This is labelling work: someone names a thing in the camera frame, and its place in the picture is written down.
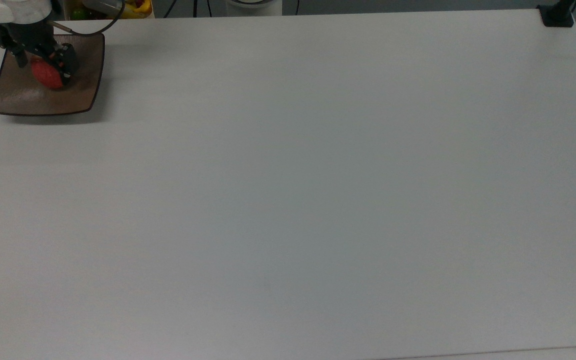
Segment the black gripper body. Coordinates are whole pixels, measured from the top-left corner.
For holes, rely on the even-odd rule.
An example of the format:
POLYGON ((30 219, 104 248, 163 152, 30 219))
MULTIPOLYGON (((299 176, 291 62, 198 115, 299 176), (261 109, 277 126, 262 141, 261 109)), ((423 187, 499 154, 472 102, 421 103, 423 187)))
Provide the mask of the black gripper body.
POLYGON ((27 51, 49 57, 62 50, 54 37, 54 27, 42 20, 35 23, 0 23, 0 48, 14 55, 27 51))

